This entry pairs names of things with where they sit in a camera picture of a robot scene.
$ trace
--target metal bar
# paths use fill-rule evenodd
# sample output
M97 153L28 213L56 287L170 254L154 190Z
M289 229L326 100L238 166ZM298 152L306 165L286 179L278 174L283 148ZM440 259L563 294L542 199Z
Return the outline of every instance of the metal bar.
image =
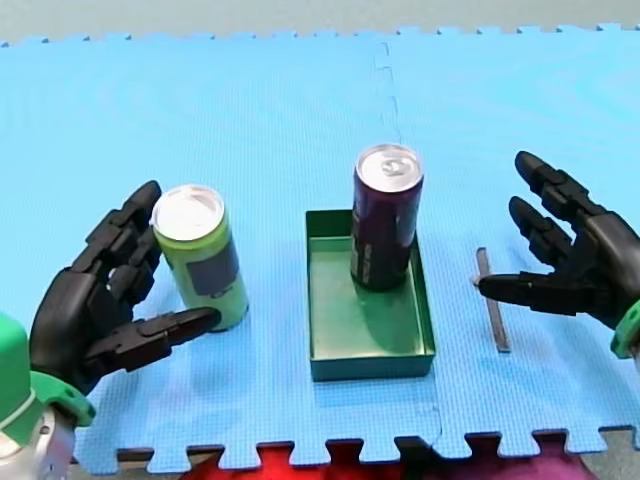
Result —
M478 262L480 278L491 275L489 256L487 255L487 249L485 247L481 247L476 251L476 261ZM491 330L493 331L493 339L496 342L496 348L500 353L511 353L507 332L504 329L504 323L502 322L500 306L495 300L490 298L486 298L485 300L487 301L489 320L491 321Z

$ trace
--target can label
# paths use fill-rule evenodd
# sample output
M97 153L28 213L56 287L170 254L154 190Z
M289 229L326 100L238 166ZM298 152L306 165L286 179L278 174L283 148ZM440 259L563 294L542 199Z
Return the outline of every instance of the can label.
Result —
M211 298L220 298L231 289L239 269L238 254L231 235L227 244L216 255L187 263L196 293Z

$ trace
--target green tray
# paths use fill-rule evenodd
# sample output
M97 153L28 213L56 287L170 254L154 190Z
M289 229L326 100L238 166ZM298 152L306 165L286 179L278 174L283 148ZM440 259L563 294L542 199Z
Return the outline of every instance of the green tray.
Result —
M313 379L426 375L435 346L417 241L407 281L370 292L351 278L351 218L351 210L307 212Z

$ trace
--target foam mat tile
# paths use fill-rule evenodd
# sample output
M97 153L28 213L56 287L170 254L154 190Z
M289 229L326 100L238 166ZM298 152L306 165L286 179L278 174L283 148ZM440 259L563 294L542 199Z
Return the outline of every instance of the foam mat tile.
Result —
M359 438L366 460L393 440L433 443L434 376L311 381L304 213L349 208L359 152L397 141L383 118L381 37L172 40L128 35L52 42L0 55L0 305L29 327L58 269L102 216L141 183L219 190L230 212L251 313L132 374L104 379L75 455L94 474L118 450L154 451L153 473L189 469L190 446L224 447L221 465L254 467L259 443L292 442L291 461L328 461L328 439ZM181 309L164 263L136 314Z
M291 463L316 464L339 439L362 439L363 461L392 461L394 438L416 436L460 458L476 434L500 436L503 456L535 455L533 434L548 431L584 453L605 448L601 428L637 428L638 376L609 352L609 330L503 305L512 354L499 355L469 280L479 246L494 271L540 268L506 208L515 194L533 200L513 167L520 149L640 226L640 33L558 30L119 34L2 49L2 309L28 328L86 234L150 178L222 193L251 300L238 328L99 384L98 417L78 432L85 468L115 473L117 451L145 448L150 472L184 471L186 449L203 445L247 468L265 443L293 443ZM389 141L425 157L418 235L438 354L422 379L315 385L304 211L348 208L358 153ZM136 313L181 308L162 263Z
M610 352L610 330L502 305L512 353L498 354L469 281L480 246L496 272L542 271L507 212L512 195L539 205L515 171L519 150L566 169L640 229L640 35L559 30L388 42L398 128L425 156L419 238L445 457L468 455L469 434L498 434L499 453L517 456L537 452L533 432L563 431L567 449L585 453L606 448L599 429L639 426L638 374Z

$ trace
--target can lid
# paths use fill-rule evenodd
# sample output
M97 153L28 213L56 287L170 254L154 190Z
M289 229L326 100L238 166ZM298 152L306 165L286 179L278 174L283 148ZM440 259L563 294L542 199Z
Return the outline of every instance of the can lid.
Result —
M379 192L405 192L422 180L418 155L402 145L378 145L360 155L356 171L360 180Z
M182 185L164 193L153 207L151 223L171 240L188 242L213 232L224 217L224 202L207 187Z

